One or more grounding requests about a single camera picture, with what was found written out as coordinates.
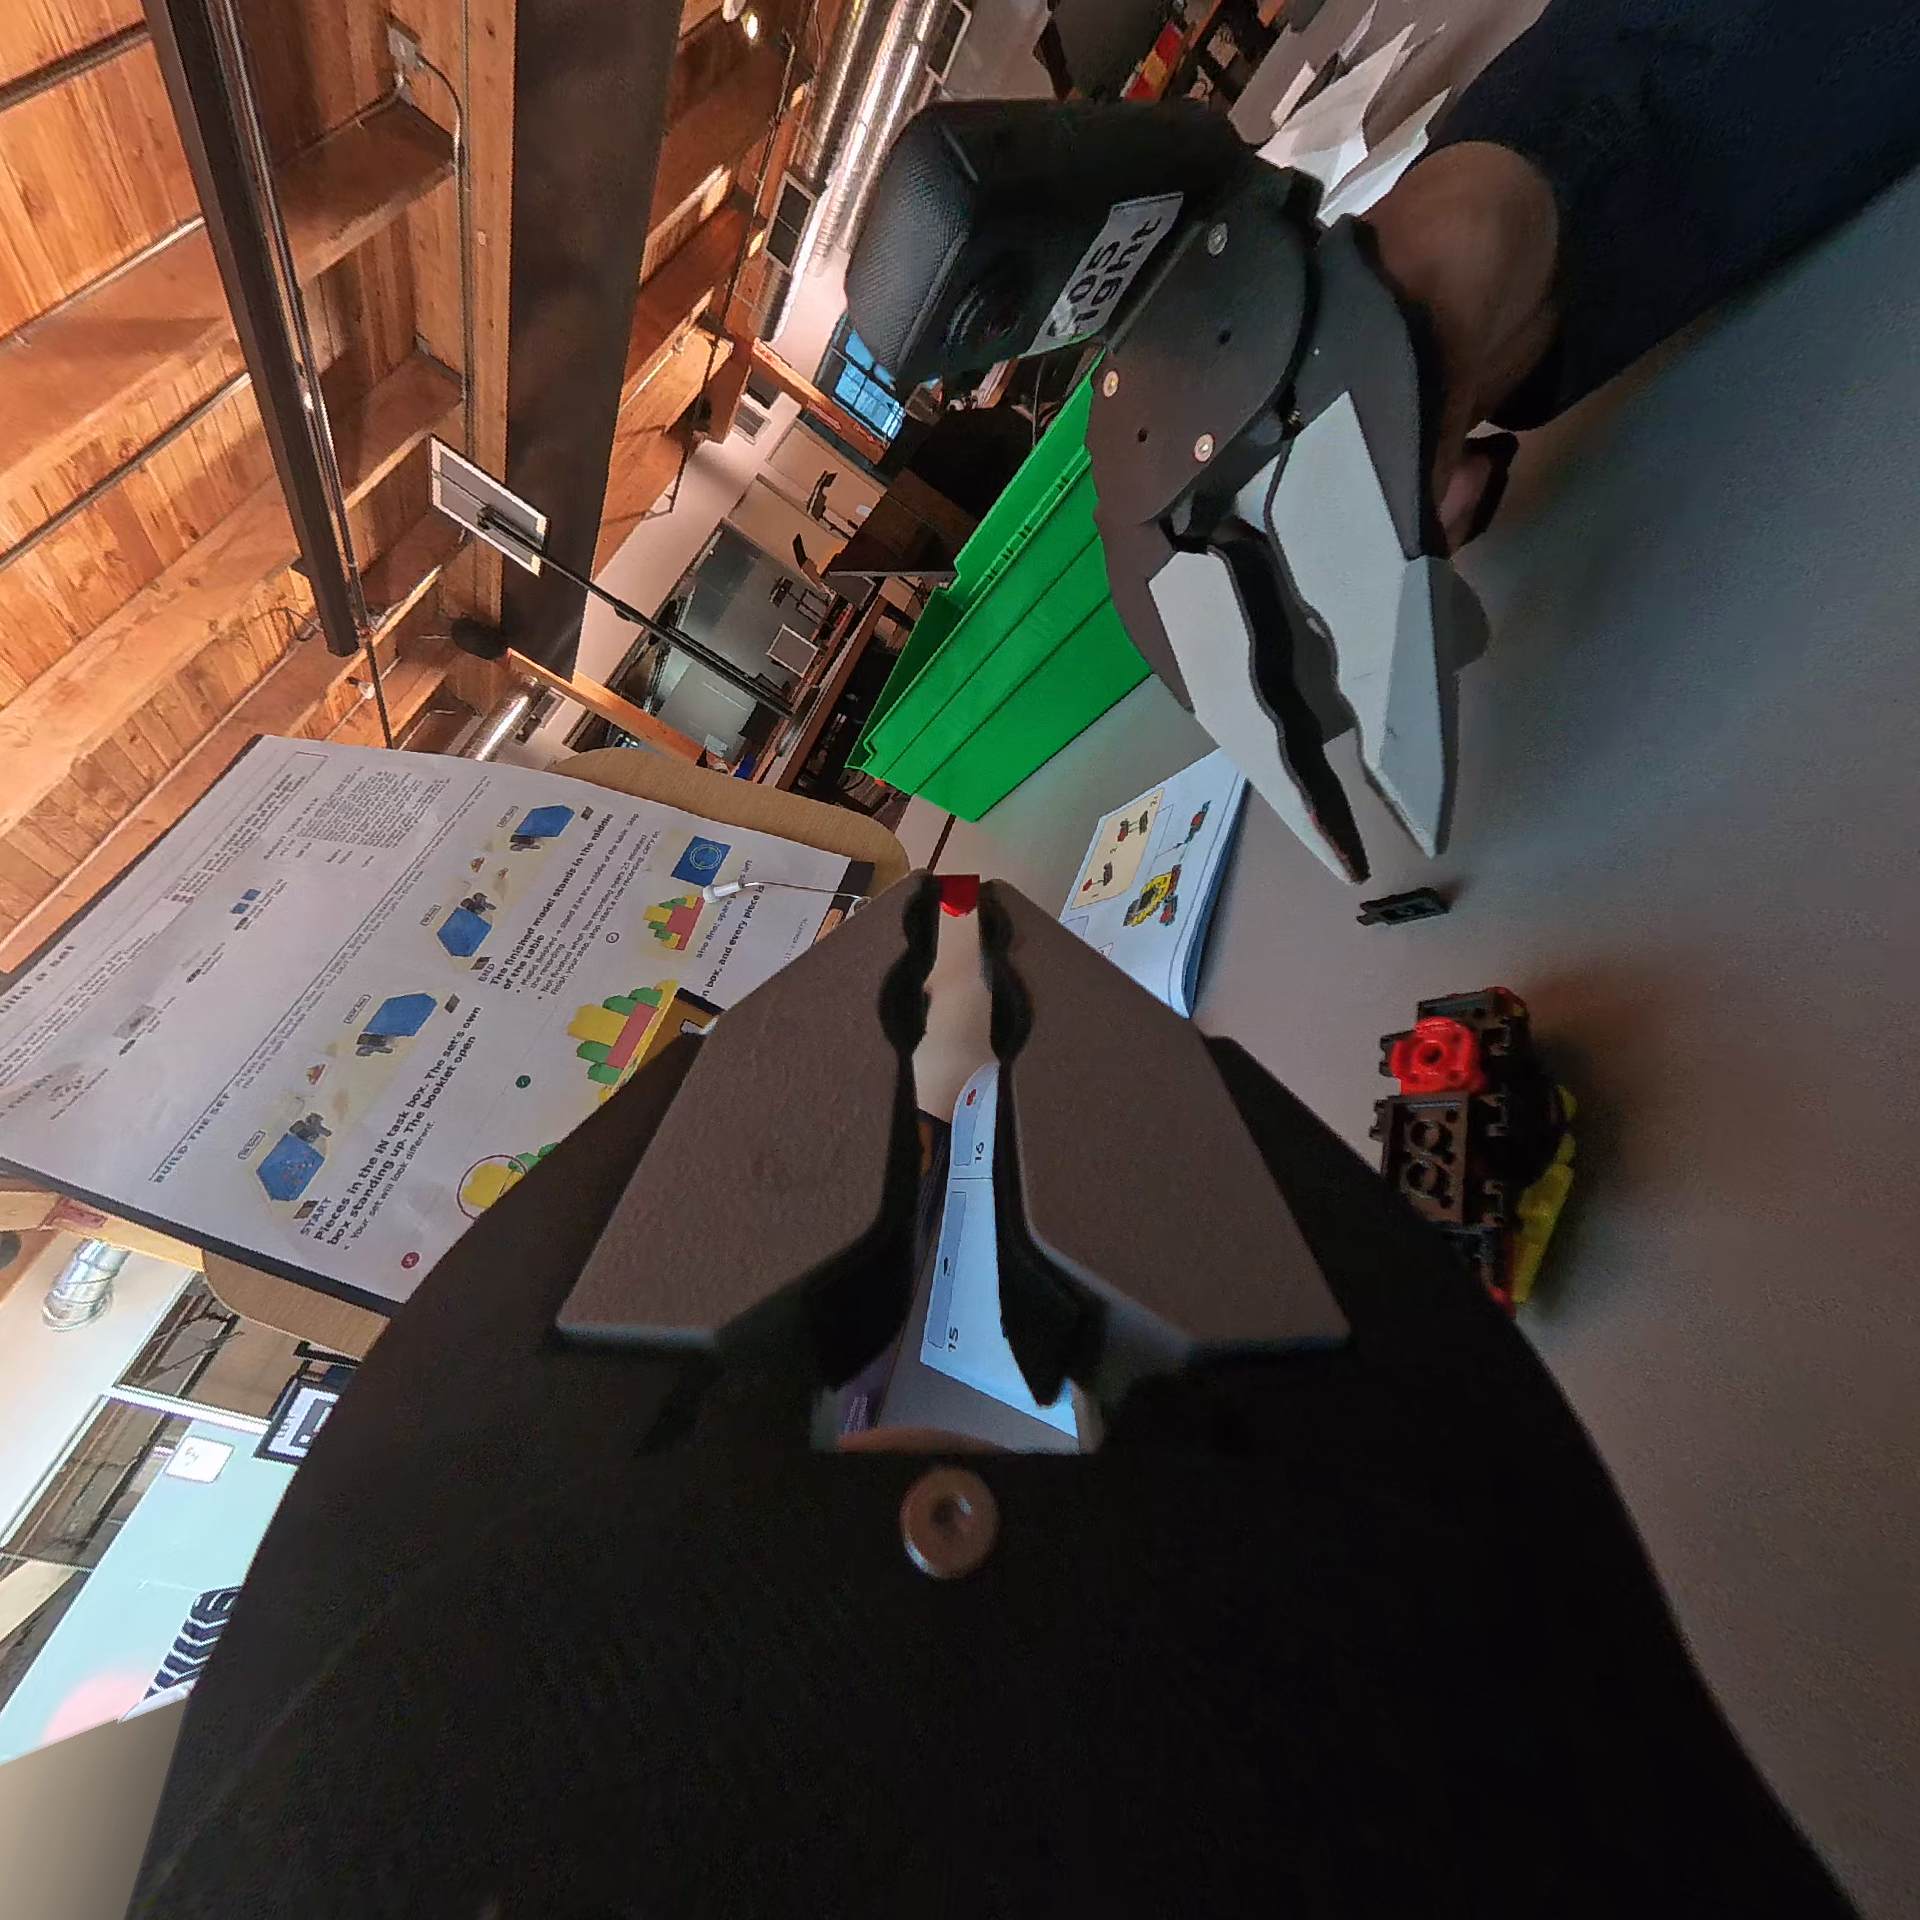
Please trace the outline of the black red yellow lego model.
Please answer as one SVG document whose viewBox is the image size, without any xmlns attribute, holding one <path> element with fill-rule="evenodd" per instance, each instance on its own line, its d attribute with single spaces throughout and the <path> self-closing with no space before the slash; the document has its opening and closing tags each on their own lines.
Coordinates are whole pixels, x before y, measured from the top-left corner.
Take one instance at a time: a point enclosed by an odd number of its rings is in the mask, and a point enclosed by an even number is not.
<svg viewBox="0 0 1920 1920">
<path fill-rule="evenodd" d="M 1502 987 L 1417 1002 L 1379 1039 L 1369 1136 L 1379 1175 L 1514 1316 L 1537 1282 L 1574 1185 L 1575 1100 Z"/>
</svg>

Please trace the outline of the hanging ceiling light panel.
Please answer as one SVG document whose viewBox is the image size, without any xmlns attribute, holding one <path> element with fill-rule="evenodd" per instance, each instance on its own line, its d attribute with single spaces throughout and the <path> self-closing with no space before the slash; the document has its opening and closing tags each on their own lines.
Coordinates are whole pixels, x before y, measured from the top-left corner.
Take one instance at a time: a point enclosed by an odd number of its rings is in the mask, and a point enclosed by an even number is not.
<svg viewBox="0 0 1920 1920">
<path fill-rule="evenodd" d="M 540 576 L 549 516 L 437 436 L 428 449 L 430 507 L 462 534 Z"/>
</svg>

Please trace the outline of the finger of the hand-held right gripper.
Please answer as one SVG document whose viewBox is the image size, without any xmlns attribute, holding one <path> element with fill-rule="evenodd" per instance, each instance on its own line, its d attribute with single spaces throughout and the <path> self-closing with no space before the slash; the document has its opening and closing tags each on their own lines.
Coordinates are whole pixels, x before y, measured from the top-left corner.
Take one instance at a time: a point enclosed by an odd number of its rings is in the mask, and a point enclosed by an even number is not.
<svg viewBox="0 0 1920 1920">
<path fill-rule="evenodd" d="M 1187 709 L 1247 787 L 1338 880 L 1372 874 L 1320 712 L 1299 681 L 1310 633 L 1261 540 L 1179 548 L 1148 586 Z"/>
<path fill-rule="evenodd" d="M 1483 618 L 1450 560 L 1405 550 L 1353 398 L 1331 398 L 1292 440 L 1264 524 L 1328 645 L 1359 772 L 1408 841 L 1439 856 L 1453 819 L 1460 648 L 1483 639 Z"/>
</svg>

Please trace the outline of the person's right forearm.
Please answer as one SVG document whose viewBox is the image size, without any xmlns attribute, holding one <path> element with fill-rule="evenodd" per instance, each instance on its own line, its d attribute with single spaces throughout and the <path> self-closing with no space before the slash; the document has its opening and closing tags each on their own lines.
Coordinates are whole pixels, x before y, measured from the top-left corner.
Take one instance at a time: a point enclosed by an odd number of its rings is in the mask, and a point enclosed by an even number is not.
<svg viewBox="0 0 1920 1920">
<path fill-rule="evenodd" d="M 1916 169 L 1918 7 L 1551 2 L 1424 158 L 1466 145 L 1555 204 L 1555 332 L 1491 415 L 1529 430 Z"/>
</svg>

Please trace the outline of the silver ventilation duct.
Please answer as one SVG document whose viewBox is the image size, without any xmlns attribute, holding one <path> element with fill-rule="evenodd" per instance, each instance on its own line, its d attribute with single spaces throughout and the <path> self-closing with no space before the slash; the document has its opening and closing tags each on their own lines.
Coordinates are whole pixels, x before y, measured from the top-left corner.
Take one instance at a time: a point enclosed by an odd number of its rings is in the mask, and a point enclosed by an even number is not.
<svg viewBox="0 0 1920 1920">
<path fill-rule="evenodd" d="M 851 236 L 881 158 L 944 94 L 967 4 L 792 4 L 793 65 L 773 136 L 761 238 L 740 282 L 747 326 L 798 373 L 840 321 Z"/>
</svg>

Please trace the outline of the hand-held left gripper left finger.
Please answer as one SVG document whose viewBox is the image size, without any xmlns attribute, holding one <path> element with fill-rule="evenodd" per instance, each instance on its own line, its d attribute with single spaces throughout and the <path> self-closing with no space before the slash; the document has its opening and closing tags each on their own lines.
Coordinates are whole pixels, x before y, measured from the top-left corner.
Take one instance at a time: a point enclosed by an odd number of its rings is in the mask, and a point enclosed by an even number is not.
<svg viewBox="0 0 1920 1920">
<path fill-rule="evenodd" d="M 879 1354 L 914 1298 L 914 1057 L 941 888 L 901 876 L 697 1045 L 557 1330 L 707 1354 Z"/>
</svg>

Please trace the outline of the lego instruction booklet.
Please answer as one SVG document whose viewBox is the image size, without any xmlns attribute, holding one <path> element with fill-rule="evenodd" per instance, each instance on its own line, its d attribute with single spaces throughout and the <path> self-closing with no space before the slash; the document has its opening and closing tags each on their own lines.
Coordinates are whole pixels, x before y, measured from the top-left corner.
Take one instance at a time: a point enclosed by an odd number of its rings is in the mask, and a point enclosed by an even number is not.
<svg viewBox="0 0 1920 1920">
<path fill-rule="evenodd" d="M 1172 1012 L 1192 1016 L 1245 781 L 1221 751 L 1095 826 L 1059 920 Z"/>
</svg>

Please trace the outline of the green plastic bin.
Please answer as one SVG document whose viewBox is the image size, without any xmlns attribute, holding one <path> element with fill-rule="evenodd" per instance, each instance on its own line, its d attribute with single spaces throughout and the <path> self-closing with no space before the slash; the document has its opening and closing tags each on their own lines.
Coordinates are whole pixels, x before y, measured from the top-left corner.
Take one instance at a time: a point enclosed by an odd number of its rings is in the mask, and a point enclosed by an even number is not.
<svg viewBox="0 0 1920 1920">
<path fill-rule="evenodd" d="M 845 771 L 975 823 L 1148 679 L 1093 523 L 1091 390 L 1071 389 L 959 548 Z"/>
</svg>

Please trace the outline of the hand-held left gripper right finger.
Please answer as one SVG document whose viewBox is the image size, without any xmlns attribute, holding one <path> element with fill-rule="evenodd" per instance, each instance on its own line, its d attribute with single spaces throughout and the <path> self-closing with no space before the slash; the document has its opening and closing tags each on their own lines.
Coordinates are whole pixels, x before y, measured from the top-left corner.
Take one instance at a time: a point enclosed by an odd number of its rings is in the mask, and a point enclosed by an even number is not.
<svg viewBox="0 0 1920 1920">
<path fill-rule="evenodd" d="M 1201 1033 L 1011 884 L 978 894 L 1001 1332 L 1038 1404 L 1330 1353 L 1350 1323 Z"/>
</svg>

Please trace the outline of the large printed instruction poster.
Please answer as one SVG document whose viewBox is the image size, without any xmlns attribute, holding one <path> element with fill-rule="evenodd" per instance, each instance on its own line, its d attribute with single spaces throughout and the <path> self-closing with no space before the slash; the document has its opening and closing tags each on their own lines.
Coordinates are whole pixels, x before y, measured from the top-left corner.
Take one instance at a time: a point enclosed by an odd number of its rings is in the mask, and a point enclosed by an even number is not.
<svg viewBox="0 0 1920 1920">
<path fill-rule="evenodd" d="M 586 781 L 262 736 L 3 980 L 3 1175 L 391 1312 L 876 894 Z"/>
</svg>

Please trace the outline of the plywood board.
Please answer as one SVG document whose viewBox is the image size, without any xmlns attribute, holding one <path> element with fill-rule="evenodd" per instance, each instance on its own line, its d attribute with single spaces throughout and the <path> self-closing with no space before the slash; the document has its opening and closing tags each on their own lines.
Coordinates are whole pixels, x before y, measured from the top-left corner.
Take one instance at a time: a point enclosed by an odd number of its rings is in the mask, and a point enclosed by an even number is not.
<svg viewBox="0 0 1920 1920">
<path fill-rule="evenodd" d="M 674 807 L 695 819 L 745 828 L 871 869 L 881 894 L 912 871 L 897 837 L 851 809 L 737 781 L 718 771 L 644 748 L 596 748 L 563 756 L 549 775 L 614 795 Z"/>
</svg>

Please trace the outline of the person's right hand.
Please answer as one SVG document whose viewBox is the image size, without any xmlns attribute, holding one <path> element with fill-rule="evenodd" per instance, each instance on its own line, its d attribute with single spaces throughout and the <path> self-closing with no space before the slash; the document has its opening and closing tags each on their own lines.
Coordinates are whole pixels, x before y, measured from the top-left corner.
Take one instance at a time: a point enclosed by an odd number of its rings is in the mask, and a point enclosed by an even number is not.
<svg viewBox="0 0 1920 1920">
<path fill-rule="evenodd" d="M 1408 170 L 1364 225 L 1383 277 L 1424 317 L 1435 409 L 1431 507 L 1455 552 L 1491 477 L 1470 436 L 1534 373 L 1558 329 L 1553 193 L 1523 156 L 1453 142 Z"/>
</svg>

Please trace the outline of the white papers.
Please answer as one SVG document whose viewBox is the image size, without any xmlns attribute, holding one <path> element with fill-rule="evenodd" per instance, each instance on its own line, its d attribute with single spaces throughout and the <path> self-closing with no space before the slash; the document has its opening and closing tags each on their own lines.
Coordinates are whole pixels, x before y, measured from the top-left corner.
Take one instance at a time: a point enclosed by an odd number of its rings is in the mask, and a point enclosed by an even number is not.
<svg viewBox="0 0 1920 1920">
<path fill-rule="evenodd" d="M 1321 229 L 1355 218 L 1383 198 L 1427 150 L 1427 134 L 1448 103 L 1448 88 L 1396 121 L 1377 140 L 1368 117 L 1379 90 L 1403 62 L 1427 47 L 1411 25 L 1361 56 L 1364 30 L 1339 45 L 1321 66 L 1301 65 L 1269 115 L 1269 134 L 1258 158 L 1269 169 L 1308 181 L 1316 191 L 1313 218 Z"/>
</svg>

